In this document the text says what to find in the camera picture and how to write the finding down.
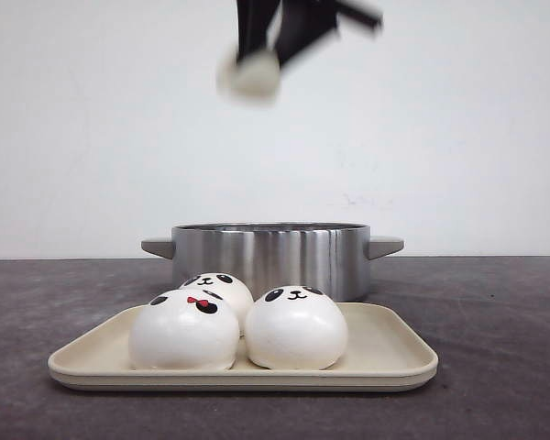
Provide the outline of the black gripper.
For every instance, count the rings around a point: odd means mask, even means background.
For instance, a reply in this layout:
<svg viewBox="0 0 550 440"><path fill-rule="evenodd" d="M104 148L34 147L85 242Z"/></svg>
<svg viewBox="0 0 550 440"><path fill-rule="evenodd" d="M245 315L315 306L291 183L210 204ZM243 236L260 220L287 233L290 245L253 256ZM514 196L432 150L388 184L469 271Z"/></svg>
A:
<svg viewBox="0 0 550 440"><path fill-rule="evenodd" d="M267 31L280 0L237 0L236 62L267 48ZM336 30L337 13L370 31L383 28L383 14L350 1L283 0L279 34L274 43L281 69L326 33Z"/></svg>

